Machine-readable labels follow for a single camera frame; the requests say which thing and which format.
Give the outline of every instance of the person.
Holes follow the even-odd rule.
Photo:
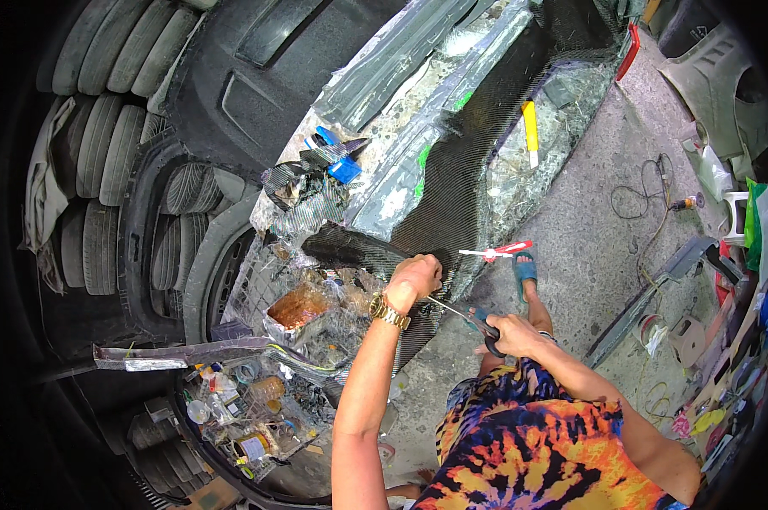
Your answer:
[[[404,260],[383,293],[386,305],[406,314],[440,289],[441,270],[432,255]],[[691,505],[700,484],[695,458],[558,346],[531,254],[515,255],[513,270],[528,319],[488,315],[487,322],[501,332],[497,349],[517,365],[504,365],[485,345],[475,349],[483,354],[479,376],[449,393],[436,435],[440,469],[412,508]],[[372,321],[339,402],[332,436],[337,510],[388,508],[377,440],[401,331],[392,318]]]

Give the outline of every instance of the scissors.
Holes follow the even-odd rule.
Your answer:
[[[505,354],[497,350],[497,346],[496,346],[497,341],[500,339],[500,330],[498,330],[494,326],[490,326],[489,324],[486,324],[485,321],[481,321],[480,319],[476,318],[474,315],[470,313],[463,312],[462,310],[450,305],[446,301],[441,301],[437,298],[432,297],[431,295],[426,297],[428,300],[432,301],[433,303],[437,303],[441,305],[445,309],[461,316],[465,321],[470,322],[471,324],[474,324],[474,326],[478,328],[478,331],[482,333],[483,341],[486,343],[486,349],[488,349],[488,352],[491,352],[497,357],[505,357]]]

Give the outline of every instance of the hand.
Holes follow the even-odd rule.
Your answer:
[[[395,267],[384,290],[389,306],[399,313],[409,312],[415,301],[441,288],[441,267],[434,255],[415,255]]]
[[[500,339],[495,344],[497,350],[515,357],[532,357],[536,346],[541,342],[550,342],[532,326],[531,322],[513,313],[505,317],[492,314],[486,317],[486,322],[500,330]],[[485,344],[479,345],[474,352],[485,354],[488,348]]]

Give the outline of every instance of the gold wristwatch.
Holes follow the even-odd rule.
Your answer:
[[[380,292],[376,292],[372,296],[372,301],[370,301],[370,315],[373,319],[378,318],[384,322],[389,322],[389,324],[393,324],[401,330],[406,330],[412,320],[409,317],[401,315],[389,306],[386,301],[386,296]]]

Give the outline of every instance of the green plastic bag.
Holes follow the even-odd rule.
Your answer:
[[[749,187],[749,198],[746,202],[746,218],[744,219],[744,247],[747,248],[746,269],[757,271],[761,267],[761,219],[757,215],[755,199],[766,191],[766,184],[758,184],[746,178]]]

